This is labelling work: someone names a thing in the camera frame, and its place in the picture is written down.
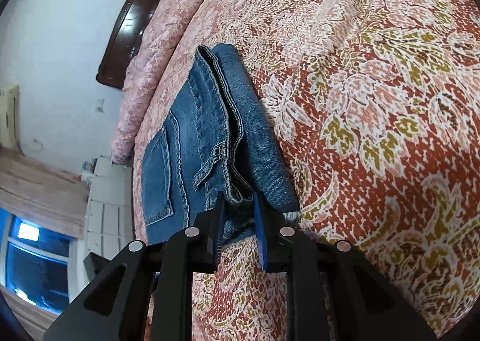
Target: white dresser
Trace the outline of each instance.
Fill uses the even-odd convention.
[[[88,279],[83,259],[90,252],[111,260],[134,239],[131,206],[131,168],[100,157],[91,179],[86,214],[86,236],[78,241],[78,283]]]

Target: bed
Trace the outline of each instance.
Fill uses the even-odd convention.
[[[143,151],[196,46],[216,43],[237,47],[265,107],[302,206],[298,228],[355,242],[438,337],[459,339],[473,320],[449,330],[480,293],[475,0],[160,0],[116,82],[113,159],[134,149],[135,232],[146,242]],[[254,238],[225,249],[215,276],[195,275],[193,297],[196,340],[286,338],[285,277],[260,271]]]

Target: denim shorts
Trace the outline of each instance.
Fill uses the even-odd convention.
[[[142,163],[149,243],[168,240],[215,205],[224,192],[225,243],[254,233],[253,191],[275,210],[298,216],[299,204],[265,113],[237,50],[199,46],[188,79]]]

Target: curtain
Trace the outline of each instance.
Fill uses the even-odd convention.
[[[0,285],[0,291],[27,333],[30,334],[35,341],[41,341],[43,333],[45,333],[45,330],[47,330],[57,318],[57,314],[35,307],[33,304],[20,299],[2,285]]]
[[[0,208],[41,227],[83,238],[85,183],[65,171],[0,149]]]

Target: brown leather headboard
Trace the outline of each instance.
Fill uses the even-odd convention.
[[[126,0],[117,17],[98,69],[97,81],[117,89],[123,88],[125,72],[138,54],[142,34],[152,19],[160,0]]]

